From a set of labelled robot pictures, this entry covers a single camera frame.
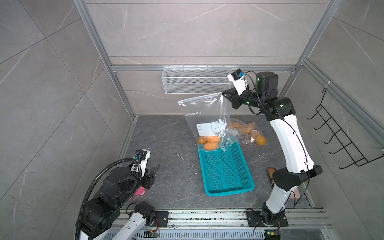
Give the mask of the teal plastic basket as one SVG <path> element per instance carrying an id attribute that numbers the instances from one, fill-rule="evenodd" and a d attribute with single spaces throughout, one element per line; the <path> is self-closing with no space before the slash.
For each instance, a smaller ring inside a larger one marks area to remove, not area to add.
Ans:
<path id="1" fill-rule="evenodd" d="M 255 188 L 251 172 L 238 141 L 223 151 L 198 146 L 205 192 L 210 197 L 243 194 Z"/>

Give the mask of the clear pink-dotted zipper bag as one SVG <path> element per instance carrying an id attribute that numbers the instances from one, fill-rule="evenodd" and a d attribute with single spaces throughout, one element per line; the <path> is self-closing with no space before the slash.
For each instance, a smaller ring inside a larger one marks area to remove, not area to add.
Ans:
<path id="1" fill-rule="evenodd" d="M 255 123 L 240 126 L 238 132 L 242 147 L 263 147 L 267 144 L 267 139 Z"/>

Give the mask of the clear plastic bag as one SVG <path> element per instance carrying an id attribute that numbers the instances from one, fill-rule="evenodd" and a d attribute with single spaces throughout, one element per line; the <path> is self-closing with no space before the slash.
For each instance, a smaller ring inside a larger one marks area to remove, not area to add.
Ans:
<path id="1" fill-rule="evenodd" d="M 231 126 L 241 147 L 255 147 L 257 145 L 256 137 L 260 132 L 254 122 L 247 124 L 239 119 L 231 119 Z"/>
<path id="2" fill-rule="evenodd" d="M 231 135 L 231 120 L 227 113 L 228 100 L 221 92 L 184 99 L 178 101 L 178 106 L 189 124 L 199 149 L 207 151 L 204 145 L 198 143 L 199 137 L 219 136 L 221 141 L 217 150 L 227 151 L 231 145 L 228 140 Z"/>

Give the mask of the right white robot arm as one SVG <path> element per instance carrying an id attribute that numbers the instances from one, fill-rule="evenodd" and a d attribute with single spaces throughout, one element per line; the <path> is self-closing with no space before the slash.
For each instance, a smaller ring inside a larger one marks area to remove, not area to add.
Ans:
<path id="1" fill-rule="evenodd" d="M 286 203 L 298 186 L 308 184 L 323 170 L 314 163 L 306 149 L 292 101 L 287 97 L 279 97 L 279 76 L 273 72 L 257 73 L 256 79 L 251 80 L 254 86 L 251 90 L 246 75 L 240 69 L 229 74 L 228 79 L 234 86 L 222 95 L 235 110 L 242 105 L 259 108 L 274 129 L 283 150 L 286 166 L 273 173 L 275 184 L 261 211 L 261 223 L 271 226 L 283 216 Z"/>

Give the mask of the checkered beige cloth item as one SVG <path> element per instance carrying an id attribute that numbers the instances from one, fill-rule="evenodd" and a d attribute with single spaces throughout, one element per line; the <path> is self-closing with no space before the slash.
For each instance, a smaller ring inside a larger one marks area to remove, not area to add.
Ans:
<path id="1" fill-rule="evenodd" d="M 268 176 L 270 178 L 271 185 L 275 189 L 275 185 L 278 186 L 278 190 L 284 190 L 288 193 L 289 198 L 296 201 L 302 196 L 299 191 L 302 180 L 301 173 L 291 173 L 287 168 L 275 169 L 268 168 Z"/>

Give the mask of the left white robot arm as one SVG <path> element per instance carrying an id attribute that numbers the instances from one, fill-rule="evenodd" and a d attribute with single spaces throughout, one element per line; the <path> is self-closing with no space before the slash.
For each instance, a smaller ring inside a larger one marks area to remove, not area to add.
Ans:
<path id="1" fill-rule="evenodd" d="M 93 240 L 108 230 L 120 216 L 120 209 L 139 190 L 150 189 L 155 182 L 160 165 L 145 170 L 138 180 L 131 172 L 133 159 L 122 159 L 106 166 L 86 191 L 76 222 L 75 240 L 85 233 Z"/>

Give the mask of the pink plush pig toy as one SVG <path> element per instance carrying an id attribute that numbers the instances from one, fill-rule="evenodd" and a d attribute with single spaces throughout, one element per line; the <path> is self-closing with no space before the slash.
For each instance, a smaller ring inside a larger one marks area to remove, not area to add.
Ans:
<path id="1" fill-rule="evenodd" d="M 140 187 L 136 192 L 135 192 L 135 196 L 142 196 L 145 194 L 145 188 L 144 187 Z"/>

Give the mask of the metal base rail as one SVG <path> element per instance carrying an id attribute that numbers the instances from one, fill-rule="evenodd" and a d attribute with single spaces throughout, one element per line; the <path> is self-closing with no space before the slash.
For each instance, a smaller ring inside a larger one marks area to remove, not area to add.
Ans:
<path id="1" fill-rule="evenodd" d="M 336 240 L 322 209 L 288 209 L 262 223 L 253 209 L 159 210 L 135 240 Z"/>

